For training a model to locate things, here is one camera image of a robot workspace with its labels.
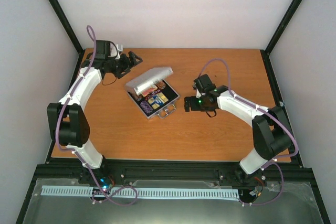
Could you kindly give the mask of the blue gold card deck box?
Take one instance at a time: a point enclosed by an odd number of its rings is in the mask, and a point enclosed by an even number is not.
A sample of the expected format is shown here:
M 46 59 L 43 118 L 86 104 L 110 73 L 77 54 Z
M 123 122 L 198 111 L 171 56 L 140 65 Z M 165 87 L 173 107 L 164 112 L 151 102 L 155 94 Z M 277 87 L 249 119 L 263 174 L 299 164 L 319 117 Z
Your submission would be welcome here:
M 148 104 L 154 109 L 158 109 L 168 102 L 168 98 L 162 93 L 157 93 L 150 96 L 147 100 Z

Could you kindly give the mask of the brown poker chip stack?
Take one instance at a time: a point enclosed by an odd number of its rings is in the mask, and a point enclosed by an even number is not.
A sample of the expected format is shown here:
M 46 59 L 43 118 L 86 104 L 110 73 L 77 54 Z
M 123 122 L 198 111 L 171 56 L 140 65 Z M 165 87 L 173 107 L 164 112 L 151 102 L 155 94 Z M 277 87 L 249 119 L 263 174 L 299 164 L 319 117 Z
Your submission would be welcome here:
M 160 81 L 156 84 L 156 86 L 158 89 L 163 90 L 166 87 L 166 83 L 164 81 Z
M 142 95 L 133 94 L 132 96 L 136 102 L 141 102 L 144 99 Z

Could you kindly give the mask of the aluminium poker case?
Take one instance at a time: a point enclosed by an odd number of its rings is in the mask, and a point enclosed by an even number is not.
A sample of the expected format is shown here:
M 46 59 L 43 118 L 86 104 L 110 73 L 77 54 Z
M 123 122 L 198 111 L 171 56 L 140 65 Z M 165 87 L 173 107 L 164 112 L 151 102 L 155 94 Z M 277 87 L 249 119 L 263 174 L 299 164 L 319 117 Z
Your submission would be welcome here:
M 147 119 L 164 119 L 176 110 L 180 95 L 165 80 L 171 67 L 155 67 L 125 84 L 124 88 Z

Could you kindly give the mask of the red card deck box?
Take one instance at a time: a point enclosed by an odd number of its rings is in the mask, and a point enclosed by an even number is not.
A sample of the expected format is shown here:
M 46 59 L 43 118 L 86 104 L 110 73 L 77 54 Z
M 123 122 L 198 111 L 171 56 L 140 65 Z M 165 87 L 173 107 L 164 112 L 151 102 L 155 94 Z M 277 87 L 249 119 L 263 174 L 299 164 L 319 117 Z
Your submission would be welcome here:
M 150 88 L 148 88 L 148 89 L 142 91 L 142 92 L 141 92 L 141 95 L 142 95 L 143 97 L 146 97 L 147 95 L 149 95 L 151 92 L 155 91 L 156 89 L 157 89 L 157 88 L 155 88 L 155 87 L 150 87 Z

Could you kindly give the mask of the purple poker chip stack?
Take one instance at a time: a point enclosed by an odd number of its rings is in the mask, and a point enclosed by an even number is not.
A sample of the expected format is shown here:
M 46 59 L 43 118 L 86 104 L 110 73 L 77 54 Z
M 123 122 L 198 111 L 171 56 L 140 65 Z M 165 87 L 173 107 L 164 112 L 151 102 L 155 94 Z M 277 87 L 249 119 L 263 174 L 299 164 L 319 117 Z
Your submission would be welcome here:
M 141 101 L 140 108 L 147 116 L 153 113 L 153 108 L 148 104 L 147 101 Z

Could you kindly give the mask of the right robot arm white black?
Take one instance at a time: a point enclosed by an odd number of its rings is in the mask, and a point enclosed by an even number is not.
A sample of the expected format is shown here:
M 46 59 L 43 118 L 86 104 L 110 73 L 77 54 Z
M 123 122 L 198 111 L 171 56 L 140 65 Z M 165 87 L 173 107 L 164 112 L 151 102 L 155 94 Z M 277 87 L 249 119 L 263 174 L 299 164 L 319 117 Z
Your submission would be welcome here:
M 217 110 L 226 111 L 252 128 L 253 149 L 239 162 L 240 170 L 247 175 L 266 168 L 295 143 L 280 107 L 259 106 L 226 86 L 185 97 L 184 109 L 205 112 L 210 118 L 217 115 Z

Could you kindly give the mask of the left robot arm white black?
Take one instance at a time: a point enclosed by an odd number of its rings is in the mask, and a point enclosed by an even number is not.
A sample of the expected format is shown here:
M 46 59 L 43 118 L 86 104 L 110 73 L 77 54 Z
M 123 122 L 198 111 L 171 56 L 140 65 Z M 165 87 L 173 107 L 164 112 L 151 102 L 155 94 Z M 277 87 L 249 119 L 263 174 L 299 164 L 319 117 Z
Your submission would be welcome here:
M 72 152 L 85 168 L 91 168 L 90 176 L 97 183 L 108 180 L 109 170 L 102 166 L 104 157 L 89 139 L 90 126 L 84 113 L 86 104 L 107 73 L 121 79 L 142 61 L 132 51 L 127 55 L 112 57 L 105 54 L 96 58 L 89 53 L 69 91 L 59 102 L 47 107 L 50 135 L 55 145 L 62 152 Z

